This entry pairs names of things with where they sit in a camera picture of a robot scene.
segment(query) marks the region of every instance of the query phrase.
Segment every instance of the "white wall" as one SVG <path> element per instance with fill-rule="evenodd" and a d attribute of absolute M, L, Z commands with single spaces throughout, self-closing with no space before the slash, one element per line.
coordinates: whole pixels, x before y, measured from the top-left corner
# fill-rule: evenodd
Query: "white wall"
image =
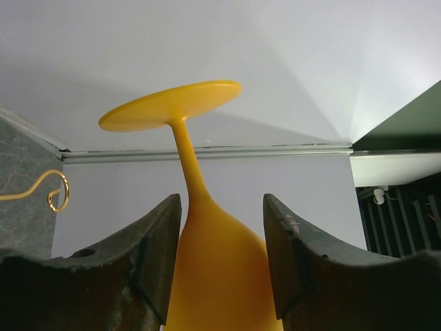
<path fill-rule="evenodd" d="M 263 195 L 365 248 L 349 157 L 302 156 L 200 160 L 218 204 L 263 237 Z M 147 214 L 171 193 L 187 193 L 177 161 L 65 165 L 70 204 L 57 217 L 52 256 L 69 256 Z"/>

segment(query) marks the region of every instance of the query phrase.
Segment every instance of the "dark green panel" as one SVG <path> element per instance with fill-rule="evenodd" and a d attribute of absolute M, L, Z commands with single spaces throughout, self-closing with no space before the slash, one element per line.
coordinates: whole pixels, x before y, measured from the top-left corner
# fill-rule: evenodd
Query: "dark green panel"
<path fill-rule="evenodd" d="M 441 148 L 441 81 L 361 138 L 353 148 Z"/>

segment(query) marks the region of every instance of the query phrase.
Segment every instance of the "black vertical slat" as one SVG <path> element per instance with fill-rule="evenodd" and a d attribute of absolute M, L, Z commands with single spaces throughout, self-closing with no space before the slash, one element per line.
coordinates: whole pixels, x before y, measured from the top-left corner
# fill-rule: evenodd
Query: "black vertical slat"
<path fill-rule="evenodd" d="M 373 215 L 373 210 L 372 210 L 372 206 L 370 203 L 367 204 L 367 210 L 369 213 L 369 218 L 371 220 L 371 225 L 372 225 L 372 230 L 373 230 L 373 237 L 375 239 L 375 244 L 377 247 L 377 253 L 378 254 L 383 254 L 383 251 L 381 249 L 381 245 L 380 245 L 380 238 L 378 236 L 378 231 L 377 231 L 377 226 L 375 224 L 375 217 Z"/>
<path fill-rule="evenodd" d="M 401 190 L 399 188 L 397 188 L 396 191 L 397 191 L 398 203 L 400 204 L 402 219 L 404 221 L 404 227 L 406 228 L 407 238 L 408 238 L 409 244 L 411 246 L 412 254 L 415 254 L 416 253 L 415 243 L 413 241 L 413 235 L 412 235 L 411 227 L 409 225 L 409 219 L 407 216 L 408 215 L 408 213 L 407 213 L 408 208 L 406 207 L 406 204 L 402 199 Z"/>
<path fill-rule="evenodd" d="M 440 217 L 441 206 L 438 203 L 438 201 L 436 201 L 434 195 L 431 195 L 429 197 L 429 203 L 432 209 L 433 218 L 435 219 L 436 230 L 438 231 L 438 238 L 441 239 L 441 217 Z"/>
<path fill-rule="evenodd" d="M 398 229 L 398 224 L 395 217 L 395 210 L 393 209 L 392 201 L 387 199 L 387 209 L 389 210 L 389 216 L 391 217 L 393 232 L 395 233 L 396 243 L 398 247 L 399 257 L 404 256 L 403 245 L 401 241 L 400 231 Z"/>
<path fill-rule="evenodd" d="M 389 235 L 386 229 L 386 223 L 384 222 L 384 215 L 383 215 L 383 211 L 382 211 L 382 205 L 377 205 L 377 209 L 378 209 L 378 216 L 380 217 L 380 224 L 381 224 L 381 228 L 383 230 L 383 237 L 384 237 L 384 242 L 386 243 L 386 250 L 387 250 L 387 254 L 391 257 L 392 255 L 392 249 L 391 249 L 391 244 L 389 242 Z"/>
<path fill-rule="evenodd" d="M 422 239 L 424 241 L 424 248 L 431 250 L 432 247 L 430 244 L 429 235 L 427 234 L 426 224 L 424 222 L 424 216 L 421 209 L 421 203 L 418 200 L 415 200 L 413 202 L 413 205 L 415 206 L 416 216 L 418 218 L 418 223 L 420 224 Z"/>
<path fill-rule="evenodd" d="M 372 252 L 371 239 L 369 238 L 369 232 L 367 230 L 365 211 L 361 202 L 358 204 L 358 206 L 360 207 L 361 223 L 363 224 L 363 232 L 365 233 L 366 247 L 368 251 Z"/>

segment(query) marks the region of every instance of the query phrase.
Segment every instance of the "yellow wine glass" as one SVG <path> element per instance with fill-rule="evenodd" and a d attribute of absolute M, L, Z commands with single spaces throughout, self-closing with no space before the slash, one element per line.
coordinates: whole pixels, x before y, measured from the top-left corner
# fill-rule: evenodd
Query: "yellow wine glass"
<path fill-rule="evenodd" d="M 265 242 L 210 197 L 185 122 L 232 100 L 235 81 L 206 81 L 157 92 L 101 117 L 101 128 L 133 132 L 169 125 L 189 206 L 179 239 L 167 331 L 279 331 Z"/>

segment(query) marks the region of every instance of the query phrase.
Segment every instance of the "white panel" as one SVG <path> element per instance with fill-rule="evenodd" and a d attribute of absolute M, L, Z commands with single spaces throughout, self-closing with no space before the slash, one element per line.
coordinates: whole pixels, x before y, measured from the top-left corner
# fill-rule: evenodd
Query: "white panel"
<path fill-rule="evenodd" d="M 365 248 L 348 156 L 202 160 L 214 199 L 263 234 L 263 195 L 275 194 L 295 213 Z M 68 256 L 149 212 L 171 193 L 187 194 L 177 161 L 65 165 L 70 204 L 58 214 L 52 256 Z"/>
<path fill-rule="evenodd" d="M 351 156 L 358 188 L 404 185 L 441 172 L 441 153 Z"/>
<path fill-rule="evenodd" d="M 441 77 L 439 0 L 3 0 L 0 106 L 72 150 L 174 147 L 102 132 L 108 110 L 209 79 L 239 98 L 195 146 L 354 142 Z"/>

